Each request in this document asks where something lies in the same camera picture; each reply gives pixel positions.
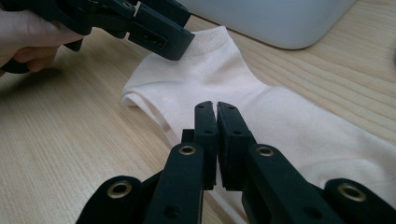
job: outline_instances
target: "metal rivet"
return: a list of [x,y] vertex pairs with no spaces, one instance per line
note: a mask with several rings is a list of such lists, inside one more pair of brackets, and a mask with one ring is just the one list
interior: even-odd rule
[[189,156],[194,154],[196,151],[195,147],[181,147],[178,152],[180,152],[181,154],[185,155],[185,156]]
[[367,199],[367,196],[361,190],[355,188],[352,185],[341,184],[338,186],[338,191],[346,198],[361,203]]
[[121,180],[112,184],[107,190],[107,196],[112,199],[119,199],[128,195],[132,190],[132,185],[126,181]]
[[266,156],[266,157],[274,156],[274,151],[269,147],[258,147],[256,151],[261,156]]

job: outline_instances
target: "finger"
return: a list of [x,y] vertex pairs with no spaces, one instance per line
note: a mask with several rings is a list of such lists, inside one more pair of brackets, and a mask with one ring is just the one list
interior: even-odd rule
[[39,72],[44,68],[50,66],[54,60],[55,60],[55,55],[50,55],[47,58],[36,59],[28,62],[27,67],[32,72]]
[[11,31],[15,32],[11,32],[12,38],[18,41],[21,47],[59,46],[83,37],[60,23],[45,21],[28,10],[4,13],[9,13],[3,17],[7,20],[4,22],[8,22],[8,26],[12,27]]
[[14,59],[19,63],[27,63],[32,60],[47,58],[56,54],[59,47],[39,47],[39,48],[23,48],[18,50]]

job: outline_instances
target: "screw hole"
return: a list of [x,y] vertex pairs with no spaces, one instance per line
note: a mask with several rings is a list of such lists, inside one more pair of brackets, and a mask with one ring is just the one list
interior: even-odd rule
[[107,190],[107,196],[112,199],[123,198],[128,195],[132,190],[132,185],[126,181],[121,180],[110,186]]
[[352,201],[361,203],[367,199],[367,196],[364,192],[355,188],[352,185],[341,184],[338,186],[337,189],[338,189],[338,192],[340,192],[344,197],[346,197]]

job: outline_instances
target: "wooden table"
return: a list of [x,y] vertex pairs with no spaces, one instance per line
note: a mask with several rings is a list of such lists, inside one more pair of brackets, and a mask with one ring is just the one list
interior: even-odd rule
[[[358,1],[319,42],[277,49],[230,31],[251,71],[396,144],[396,1]],[[215,25],[191,18],[187,28]],[[0,222],[74,223],[116,175],[160,171],[169,144],[122,88],[149,52],[100,30],[37,74],[0,78]],[[204,223],[230,223],[205,196]]]

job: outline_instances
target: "black bracket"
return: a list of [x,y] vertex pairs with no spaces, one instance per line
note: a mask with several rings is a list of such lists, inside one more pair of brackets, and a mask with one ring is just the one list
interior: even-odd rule
[[[46,21],[58,21],[81,35],[92,27],[116,38],[128,39],[169,59],[179,60],[194,34],[184,29],[190,12],[175,0],[2,0],[9,11],[29,9]],[[82,40],[66,44],[78,51]],[[28,72],[27,66],[11,60],[1,69]]]
[[249,223],[395,223],[396,211],[363,185],[344,178],[317,188],[276,149],[257,144],[239,110],[211,102],[195,107],[195,129],[183,130],[161,172],[141,183],[107,180],[85,205],[83,223],[201,223],[204,190],[242,191]]

